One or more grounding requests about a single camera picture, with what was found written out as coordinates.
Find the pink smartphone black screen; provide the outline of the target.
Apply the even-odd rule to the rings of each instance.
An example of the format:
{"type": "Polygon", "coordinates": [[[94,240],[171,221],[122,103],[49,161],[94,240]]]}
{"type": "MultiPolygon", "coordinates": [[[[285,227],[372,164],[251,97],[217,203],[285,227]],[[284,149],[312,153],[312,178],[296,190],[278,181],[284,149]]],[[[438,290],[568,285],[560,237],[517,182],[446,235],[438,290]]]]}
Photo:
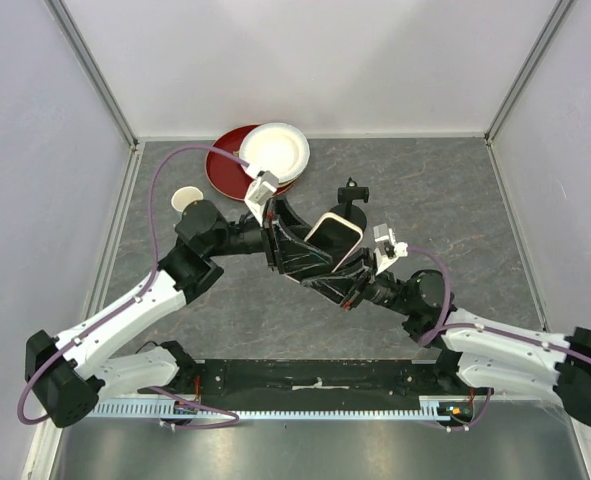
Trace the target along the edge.
{"type": "MultiPolygon", "coordinates": [[[[332,256],[330,273],[333,273],[357,249],[362,239],[363,231],[359,227],[335,214],[327,213],[312,227],[303,241],[332,256]]],[[[301,282],[306,278],[292,279],[301,282]]]]}

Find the black phone stand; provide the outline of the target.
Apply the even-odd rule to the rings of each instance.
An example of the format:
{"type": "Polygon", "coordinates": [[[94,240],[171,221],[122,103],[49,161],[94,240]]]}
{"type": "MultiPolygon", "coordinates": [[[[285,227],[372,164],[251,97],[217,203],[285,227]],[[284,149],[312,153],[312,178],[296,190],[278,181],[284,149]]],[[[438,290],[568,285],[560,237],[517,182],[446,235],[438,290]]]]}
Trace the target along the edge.
{"type": "Polygon", "coordinates": [[[355,206],[356,201],[366,204],[369,201],[368,187],[359,186],[355,180],[349,178],[346,185],[337,190],[337,204],[330,211],[358,226],[362,231],[367,227],[367,216],[364,211],[355,206]]]}

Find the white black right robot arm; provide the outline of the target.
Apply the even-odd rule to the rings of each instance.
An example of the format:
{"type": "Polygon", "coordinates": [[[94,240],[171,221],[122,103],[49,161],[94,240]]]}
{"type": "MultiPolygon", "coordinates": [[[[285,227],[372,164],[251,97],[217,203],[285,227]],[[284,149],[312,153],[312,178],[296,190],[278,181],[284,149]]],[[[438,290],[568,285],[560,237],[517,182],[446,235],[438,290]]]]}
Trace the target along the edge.
{"type": "Polygon", "coordinates": [[[368,249],[342,266],[327,254],[305,257],[299,282],[352,309],[362,301],[404,316],[418,345],[440,351],[433,381],[442,392],[462,387],[516,393],[560,405],[591,427],[591,330],[568,335],[528,330],[483,318],[454,304],[444,267],[423,269],[407,280],[377,270],[368,249]]]}

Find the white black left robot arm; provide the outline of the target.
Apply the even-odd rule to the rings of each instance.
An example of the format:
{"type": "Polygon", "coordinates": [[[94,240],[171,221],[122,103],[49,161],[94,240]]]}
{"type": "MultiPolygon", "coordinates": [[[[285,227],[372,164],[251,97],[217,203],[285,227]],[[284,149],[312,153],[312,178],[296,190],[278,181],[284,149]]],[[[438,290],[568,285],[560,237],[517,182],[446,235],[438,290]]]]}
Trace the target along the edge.
{"type": "Polygon", "coordinates": [[[143,354],[114,354],[143,330],[192,303],[223,270],[217,256],[262,253],[272,268],[301,281],[331,272],[333,243],[305,224],[283,197],[272,198],[262,219],[253,214],[229,222],[209,200],[183,211],[177,240],[155,256],[151,272],[132,290],[80,324],[55,336],[40,330],[26,342],[26,388],[57,427],[71,426],[106,398],[141,388],[167,387],[183,393],[194,382],[194,362],[176,341],[143,354]]]}

